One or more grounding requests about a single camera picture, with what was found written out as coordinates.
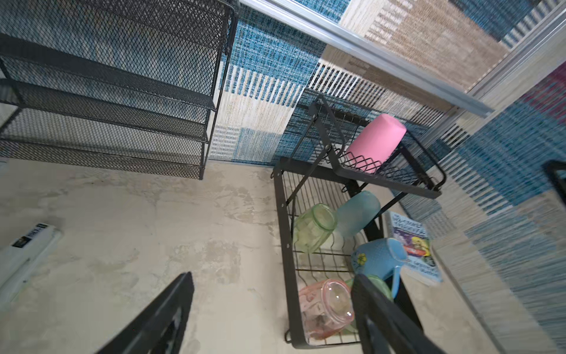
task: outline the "blue mug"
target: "blue mug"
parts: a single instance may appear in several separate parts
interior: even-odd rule
[[[399,291],[401,267],[409,262],[403,244],[394,238],[381,238],[361,245],[351,255],[356,274],[375,275],[385,280],[393,277],[391,294],[395,298]]]

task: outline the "rack shelf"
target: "rack shelf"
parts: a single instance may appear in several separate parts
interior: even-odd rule
[[[21,107],[208,143],[206,126],[202,123],[22,82],[15,82],[14,86],[24,101]],[[8,80],[0,79],[0,94],[5,94],[0,96],[0,101],[18,105],[14,100],[16,95],[9,93],[9,88]]]
[[[318,341],[305,338],[302,315],[299,305],[299,289],[317,283],[323,279],[348,280],[353,278],[350,265],[352,251],[367,241],[383,237],[382,229],[372,221],[363,232],[352,240],[344,240],[334,234],[320,248],[310,255],[297,251],[293,244],[293,220],[317,203],[325,203],[334,209],[345,203],[350,197],[361,191],[354,180],[338,176],[333,170],[315,166],[304,161],[282,158],[273,170],[277,216],[281,236],[281,249],[287,309],[289,313],[289,331],[285,334],[288,343],[295,348],[320,348],[359,342],[356,331],[342,330],[338,334]],[[301,185],[304,176],[310,176]],[[293,191],[299,192],[291,203],[287,203]],[[420,328],[418,316],[402,282],[395,304]]]
[[[43,45],[0,34],[0,56],[31,62],[43,67],[99,82],[133,89],[216,110],[212,97],[141,75],[117,69],[92,60],[73,56]]]
[[[203,178],[238,0],[5,0],[0,12],[0,102],[19,107],[0,156]]]
[[[0,130],[0,156],[15,159],[199,178],[203,153],[202,142],[30,108]]]
[[[387,161],[373,161],[371,158],[353,156],[346,152],[349,144],[370,123],[369,120],[348,113],[347,108],[332,109],[323,95],[319,95],[308,107],[308,113],[311,121],[291,157],[305,139],[310,140],[315,151],[319,153],[314,163],[330,164],[338,176],[383,186],[404,194],[433,199],[441,195],[440,187],[446,181],[446,174],[438,161],[409,130]],[[413,143],[420,148],[416,156],[407,148]],[[427,174],[427,164],[438,168],[442,175],[440,181]]]

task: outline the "pink cup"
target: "pink cup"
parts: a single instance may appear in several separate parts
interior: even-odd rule
[[[395,117],[381,114],[348,147],[346,159],[355,158],[349,162],[351,166],[374,173],[391,156],[406,131],[407,128]]]

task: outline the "yellow flower print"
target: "yellow flower print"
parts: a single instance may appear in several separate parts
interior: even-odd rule
[[[366,263],[366,261],[367,261],[367,258],[366,258],[365,253],[358,254],[358,264],[359,265],[363,266]]]

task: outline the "book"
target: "book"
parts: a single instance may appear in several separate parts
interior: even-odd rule
[[[442,282],[442,275],[432,256],[430,239],[423,224],[392,211],[385,213],[385,223],[388,237],[400,241],[407,251],[409,263],[405,267],[413,271],[408,274],[417,274],[415,278],[428,284]]]

